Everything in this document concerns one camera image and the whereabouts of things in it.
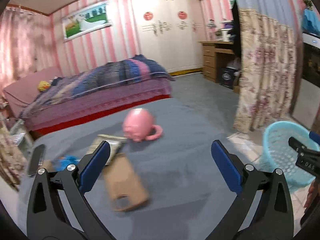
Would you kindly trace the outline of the person's right hand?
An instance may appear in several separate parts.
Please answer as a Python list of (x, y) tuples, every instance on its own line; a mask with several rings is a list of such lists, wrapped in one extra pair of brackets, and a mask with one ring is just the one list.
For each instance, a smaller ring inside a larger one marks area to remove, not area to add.
[(308, 195), (306, 198), (306, 202), (304, 204), (304, 208), (308, 208), (313, 202), (315, 195), (319, 194), (319, 180), (315, 179), (308, 189)]

